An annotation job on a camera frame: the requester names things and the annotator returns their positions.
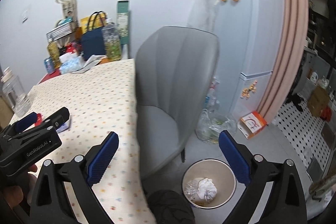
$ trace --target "blue gripper pad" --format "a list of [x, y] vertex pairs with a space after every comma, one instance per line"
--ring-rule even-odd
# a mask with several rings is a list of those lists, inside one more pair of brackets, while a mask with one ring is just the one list
[[15, 131], [17, 133], [22, 133], [35, 122], [37, 122], [37, 114], [35, 112], [32, 112], [16, 123]]
[[119, 146], [119, 137], [116, 133], [110, 132], [100, 145], [95, 157], [90, 160], [87, 168], [86, 182], [90, 187], [100, 182], [106, 168], [109, 166]]
[[225, 132], [227, 131], [222, 131], [219, 135], [219, 148], [222, 150], [237, 180], [247, 187], [251, 182], [250, 167]]

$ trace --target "orange and white box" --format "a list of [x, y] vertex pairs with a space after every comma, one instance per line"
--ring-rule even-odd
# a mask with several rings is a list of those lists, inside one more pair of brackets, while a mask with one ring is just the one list
[[247, 139], [257, 135], [266, 125], [267, 122], [256, 111], [240, 118], [238, 122], [239, 130]]

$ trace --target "beverage can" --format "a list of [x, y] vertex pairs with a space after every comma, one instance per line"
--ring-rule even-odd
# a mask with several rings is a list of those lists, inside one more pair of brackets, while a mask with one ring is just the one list
[[55, 72], [54, 63], [53, 63], [53, 60], [51, 59], [51, 57], [48, 57], [44, 60], [44, 66], [45, 66], [48, 74], [52, 74], [53, 72]]

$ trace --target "black pants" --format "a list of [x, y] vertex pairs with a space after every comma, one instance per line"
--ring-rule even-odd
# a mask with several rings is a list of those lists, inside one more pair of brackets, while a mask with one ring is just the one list
[[160, 190], [148, 198], [148, 206], [157, 224], [196, 224], [190, 204], [171, 190]]

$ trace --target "metal screw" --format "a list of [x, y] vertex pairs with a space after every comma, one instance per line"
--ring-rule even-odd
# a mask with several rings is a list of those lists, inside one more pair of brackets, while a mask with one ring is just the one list
[[286, 163], [289, 165], [289, 166], [293, 166], [294, 165], [294, 162], [289, 159], [289, 160], [286, 160]]
[[257, 161], [257, 162], [261, 162], [264, 160], [263, 156], [262, 155], [255, 155], [254, 156], [254, 159]]
[[44, 166], [48, 166], [50, 164], [51, 164], [51, 160], [45, 160], [43, 163]]
[[75, 157], [75, 162], [81, 162], [84, 159], [84, 157], [82, 155], [77, 155]]

